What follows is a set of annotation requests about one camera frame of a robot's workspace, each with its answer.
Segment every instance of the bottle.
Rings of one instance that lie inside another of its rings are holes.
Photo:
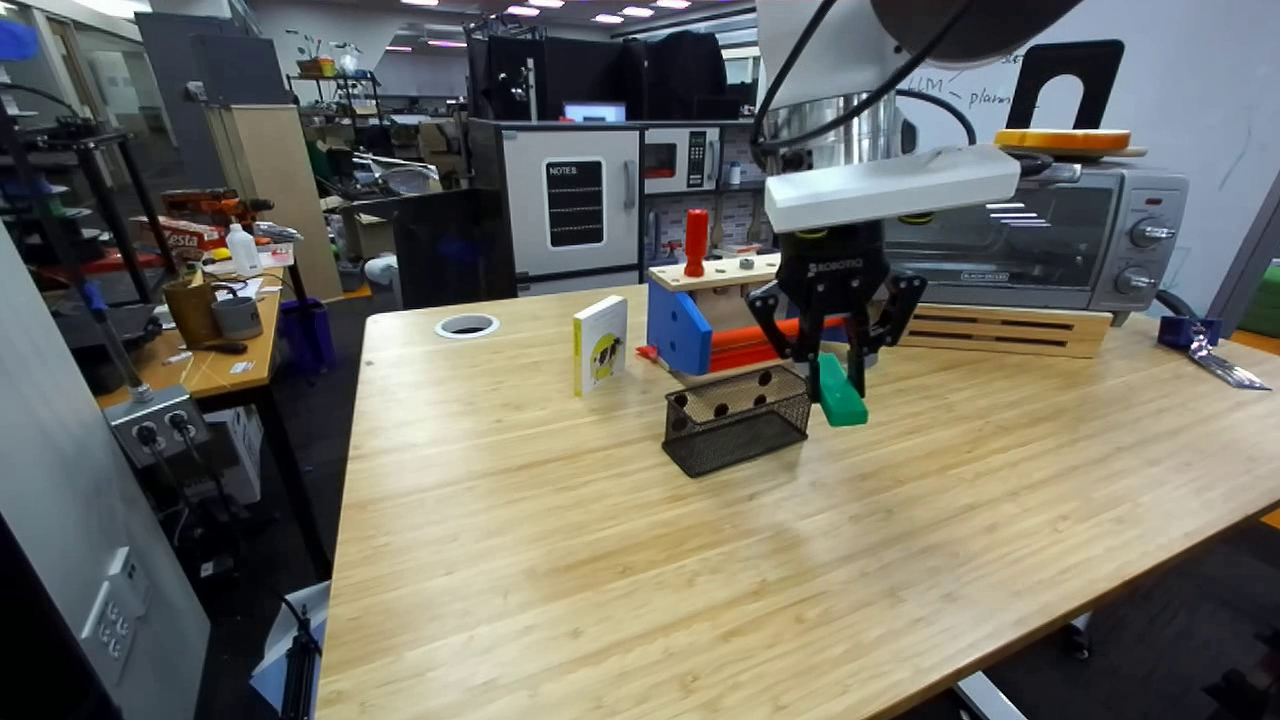
[[[235,274],[256,274],[256,239],[241,222],[229,226],[229,251]]]

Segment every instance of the wooden block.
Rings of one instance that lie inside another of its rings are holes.
[[[655,265],[648,274],[671,292],[706,292],[706,289],[739,289],[767,284],[775,274],[780,254],[752,254],[752,267],[735,261],[702,261],[702,274],[684,274],[684,265]]]
[[[902,344],[1087,361],[1107,329],[1107,311],[920,302]]]
[[[1230,333],[1230,344],[1249,344],[1249,349],[1280,356],[1280,336]]]

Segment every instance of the machine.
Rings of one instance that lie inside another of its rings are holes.
[[[765,213],[780,237],[775,284],[747,292],[747,308],[780,356],[808,364],[821,399],[815,344],[823,317],[848,317],[848,384],[862,393],[862,364],[896,344],[922,281],[889,281],[889,215],[1007,198],[1021,164],[1000,148],[912,156],[896,82],[922,60],[997,60],[1067,15],[1078,0],[756,0],[767,91],[752,145],[767,167]],[[868,302],[889,284],[883,317]],[[780,299],[799,311],[799,336],[775,329]]]

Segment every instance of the wooden pallet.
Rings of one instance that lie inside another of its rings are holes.
[[[1249,344],[1249,349],[1280,356],[1280,336],[1230,333],[1230,344]]]
[[[1017,356],[1094,356],[1113,311],[920,302],[902,344]]]

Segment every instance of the metal frame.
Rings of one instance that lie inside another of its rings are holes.
[[[982,670],[962,675],[955,693],[982,720],[1028,720]]]
[[[1205,317],[1236,329],[1241,317],[1249,311],[1271,254],[1280,254],[1280,172],[1275,172],[1260,213],[1251,215],[1244,244],[1241,244],[1236,261],[1230,261],[1230,267],[1228,267],[1222,284],[1215,289]]]

